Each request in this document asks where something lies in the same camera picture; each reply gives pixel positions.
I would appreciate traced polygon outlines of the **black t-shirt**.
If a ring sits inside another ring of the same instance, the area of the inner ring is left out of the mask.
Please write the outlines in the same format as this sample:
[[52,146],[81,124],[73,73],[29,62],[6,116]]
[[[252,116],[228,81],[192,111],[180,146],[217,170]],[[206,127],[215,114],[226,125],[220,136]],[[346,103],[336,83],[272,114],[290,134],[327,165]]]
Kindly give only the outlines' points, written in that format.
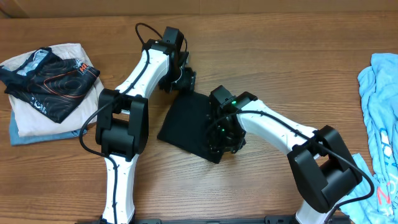
[[200,93],[180,93],[172,103],[157,139],[215,164],[222,155],[212,154],[206,145],[206,128],[220,115],[224,100]]

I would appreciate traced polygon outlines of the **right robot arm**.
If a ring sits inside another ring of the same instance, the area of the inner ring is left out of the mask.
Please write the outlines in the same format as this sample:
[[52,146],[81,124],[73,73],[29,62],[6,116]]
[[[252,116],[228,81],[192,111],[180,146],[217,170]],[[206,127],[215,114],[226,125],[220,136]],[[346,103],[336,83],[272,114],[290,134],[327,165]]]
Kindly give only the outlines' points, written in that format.
[[332,223],[333,215],[363,179],[343,138],[331,126],[315,129],[271,110],[255,95],[232,95],[220,85],[210,93],[206,144],[213,154],[235,153],[255,134],[288,158],[303,198],[295,223]]

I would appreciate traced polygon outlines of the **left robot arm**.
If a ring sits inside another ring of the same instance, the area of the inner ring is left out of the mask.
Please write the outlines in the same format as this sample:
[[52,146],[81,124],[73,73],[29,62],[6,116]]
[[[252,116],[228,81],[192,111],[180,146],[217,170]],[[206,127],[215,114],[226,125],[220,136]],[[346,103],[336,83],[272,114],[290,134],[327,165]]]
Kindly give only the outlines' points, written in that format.
[[193,91],[196,73],[185,66],[188,56],[183,33],[166,27],[158,40],[142,44],[141,59],[128,78],[100,93],[95,140],[107,170],[100,223],[134,223],[134,175],[149,136],[149,98],[157,86]]

